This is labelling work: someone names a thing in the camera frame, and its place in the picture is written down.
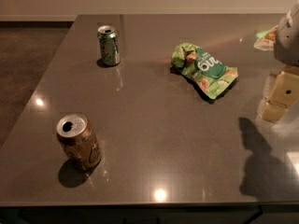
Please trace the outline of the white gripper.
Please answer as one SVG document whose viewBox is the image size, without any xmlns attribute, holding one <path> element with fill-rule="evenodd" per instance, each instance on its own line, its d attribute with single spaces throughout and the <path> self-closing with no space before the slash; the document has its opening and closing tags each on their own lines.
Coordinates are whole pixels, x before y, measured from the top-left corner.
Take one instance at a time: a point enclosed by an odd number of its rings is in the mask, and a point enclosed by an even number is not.
<svg viewBox="0 0 299 224">
<path fill-rule="evenodd" d="M 279 121 L 299 100 L 299 1 L 278 24 L 274 46 L 275 58 L 287 66 L 265 81 L 261 119 Z"/>
</svg>

